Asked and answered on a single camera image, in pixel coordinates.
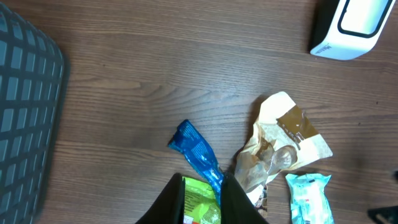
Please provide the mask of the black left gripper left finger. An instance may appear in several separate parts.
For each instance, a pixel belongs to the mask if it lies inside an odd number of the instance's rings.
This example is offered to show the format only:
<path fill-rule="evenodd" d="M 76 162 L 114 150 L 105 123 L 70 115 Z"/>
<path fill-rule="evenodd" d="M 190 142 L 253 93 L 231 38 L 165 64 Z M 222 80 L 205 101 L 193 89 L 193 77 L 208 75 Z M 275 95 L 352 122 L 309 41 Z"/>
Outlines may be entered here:
<path fill-rule="evenodd" d="M 175 173 L 136 224 L 183 224 L 185 181 Z"/>

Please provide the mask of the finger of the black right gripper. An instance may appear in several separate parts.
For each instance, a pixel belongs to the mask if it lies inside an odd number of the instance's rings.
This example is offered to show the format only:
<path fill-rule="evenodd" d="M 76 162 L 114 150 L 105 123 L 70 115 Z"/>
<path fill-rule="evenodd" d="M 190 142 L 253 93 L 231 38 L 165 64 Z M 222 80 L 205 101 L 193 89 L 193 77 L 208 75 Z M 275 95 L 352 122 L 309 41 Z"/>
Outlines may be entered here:
<path fill-rule="evenodd" d="M 398 206 L 372 208 L 367 211 L 368 217 L 376 224 L 398 224 Z"/>

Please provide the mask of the blue snack bar wrapper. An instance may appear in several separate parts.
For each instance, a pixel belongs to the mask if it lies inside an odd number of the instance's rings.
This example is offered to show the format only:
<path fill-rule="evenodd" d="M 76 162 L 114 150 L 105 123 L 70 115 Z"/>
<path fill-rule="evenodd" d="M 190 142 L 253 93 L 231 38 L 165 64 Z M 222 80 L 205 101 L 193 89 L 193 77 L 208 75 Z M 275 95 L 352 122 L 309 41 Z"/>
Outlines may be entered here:
<path fill-rule="evenodd" d="M 221 205 L 224 175 L 213 149 L 189 120 L 186 119 L 177 126 L 168 147 L 184 155 L 193 169 L 211 185 L 215 199 Z"/>

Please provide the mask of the beige foil snack pouch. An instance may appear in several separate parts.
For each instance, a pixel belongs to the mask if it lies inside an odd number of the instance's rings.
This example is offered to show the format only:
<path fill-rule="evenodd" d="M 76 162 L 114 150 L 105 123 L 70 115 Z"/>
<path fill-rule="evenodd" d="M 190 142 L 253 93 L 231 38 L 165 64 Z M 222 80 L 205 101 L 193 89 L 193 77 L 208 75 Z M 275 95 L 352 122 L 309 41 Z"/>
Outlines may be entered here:
<path fill-rule="evenodd" d="M 234 176 L 256 211 L 267 217 L 267 185 L 292 171 L 331 157 L 332 150 L 291 97 L 280 91 L 261 103 L 249 141 L 236 158 Z"/>

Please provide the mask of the mint green snack packet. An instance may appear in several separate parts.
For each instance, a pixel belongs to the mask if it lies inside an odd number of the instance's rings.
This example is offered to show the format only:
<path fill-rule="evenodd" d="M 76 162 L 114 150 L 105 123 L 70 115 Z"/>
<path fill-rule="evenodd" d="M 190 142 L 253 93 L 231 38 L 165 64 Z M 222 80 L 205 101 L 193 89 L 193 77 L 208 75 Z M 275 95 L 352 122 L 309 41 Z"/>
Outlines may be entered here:
<path fill-rule="evenodd" d="M 293 224 L 334 224 L 325 187 L 331 175 L 287 174 L 290 189 L 290 210 Z"/>

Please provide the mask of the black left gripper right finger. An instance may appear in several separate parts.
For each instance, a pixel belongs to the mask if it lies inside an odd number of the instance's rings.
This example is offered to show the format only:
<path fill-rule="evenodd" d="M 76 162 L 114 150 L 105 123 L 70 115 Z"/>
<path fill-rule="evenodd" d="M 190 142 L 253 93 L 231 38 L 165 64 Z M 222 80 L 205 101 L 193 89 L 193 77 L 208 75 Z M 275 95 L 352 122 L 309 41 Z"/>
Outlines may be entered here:
<path fill-rule="evenodd" d="M 268 224 L 257 212 L 234 175 L 225 173 L 221 185 L 221 224 Z"/>

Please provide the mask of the grey plastic mesh basket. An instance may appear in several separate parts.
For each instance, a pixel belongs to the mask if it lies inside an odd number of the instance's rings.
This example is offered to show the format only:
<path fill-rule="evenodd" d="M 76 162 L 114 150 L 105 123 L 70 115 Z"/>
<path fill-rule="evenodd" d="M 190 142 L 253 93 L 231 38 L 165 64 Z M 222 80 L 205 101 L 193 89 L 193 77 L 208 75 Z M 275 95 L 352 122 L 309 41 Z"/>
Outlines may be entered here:
<path fill-rule="evenodd" d="M 40 217 L 69 76 L 54 40 L 2 4 L 2 224 Z"/>

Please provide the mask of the white barcode scanner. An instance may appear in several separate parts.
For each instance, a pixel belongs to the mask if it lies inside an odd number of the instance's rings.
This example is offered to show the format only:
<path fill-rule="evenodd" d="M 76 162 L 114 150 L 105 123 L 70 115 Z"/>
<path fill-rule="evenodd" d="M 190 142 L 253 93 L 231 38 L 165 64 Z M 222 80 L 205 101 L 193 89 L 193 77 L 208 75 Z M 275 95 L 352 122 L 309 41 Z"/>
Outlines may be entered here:
<path fill-rule="evenodd" d="M 315 9 L 310 54 L 352 60 L 373 49 L 395 0 L 321 0 Z"/>

